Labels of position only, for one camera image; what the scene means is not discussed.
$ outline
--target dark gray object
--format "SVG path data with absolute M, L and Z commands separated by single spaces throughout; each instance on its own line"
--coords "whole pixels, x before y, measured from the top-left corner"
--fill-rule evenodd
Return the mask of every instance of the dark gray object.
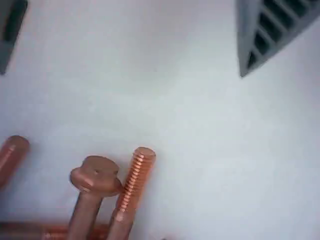
M 27 0 L 0 0 L 1 75 L 6 73 L 27 8 Z
M 240 75 L 257 69 L 320 14 L 320 0 L 237 0 Z

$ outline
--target white surface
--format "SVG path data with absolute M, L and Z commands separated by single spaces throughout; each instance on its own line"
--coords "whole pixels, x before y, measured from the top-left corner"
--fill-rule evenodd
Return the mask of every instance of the white surface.
M 32 152 L 1 220 L 68 221 L 70 170 L 91 154 L 124 170 L 144 145 L 133 240 L 319 239 L 320 22 L 241 80 L 234 5 L 32 0 L 0 79 L 0 139 Z

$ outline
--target gray grille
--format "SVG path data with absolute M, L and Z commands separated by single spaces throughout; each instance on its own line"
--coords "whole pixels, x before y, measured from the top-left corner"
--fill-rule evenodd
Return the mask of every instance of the gray grille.
M 316 19 L 320 0 L 238 0 L 237 10 L 238 56 L 244 77 Z

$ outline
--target screw thread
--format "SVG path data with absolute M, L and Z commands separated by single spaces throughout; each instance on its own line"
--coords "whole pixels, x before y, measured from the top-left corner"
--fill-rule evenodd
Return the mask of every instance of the screw thread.
M 148 180 L 149 173 L 155 160 L 156 154 L 149 148 L 139 147 L 134 151 L 123 193 L 118 200 L 119 211 L 125 213 L 137 209 L 144 186 Z

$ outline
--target copper rod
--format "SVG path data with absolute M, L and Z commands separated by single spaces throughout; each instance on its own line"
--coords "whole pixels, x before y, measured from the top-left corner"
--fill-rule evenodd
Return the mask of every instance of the copper rod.
M 102 156 L 87 157 L 70 174 L 70 181 L 80 194 L 69 222 L 67 240 L 86 240 L 95 224 L 104 197 L 117 195 L 122 185 L 117 178 L 119 167 Z
M 156 154 L 149 148 L 139 147 L 134 151 L 124 190 L 118 198 L 110 220 L 106 240 L 129 238 L 137 207 L 155 160 Z
M 0 189 L 8 183 L 29 148 L 28 140 L 22 136 L 11 136 L 4 142 L 0 149 Z
M 66 240 L 68 226 L 62 224 L 39 224 L 32 222 L 0 222 L 0 240 Z M 94 227 L 89 240 L 104 240 L 108 225 Z

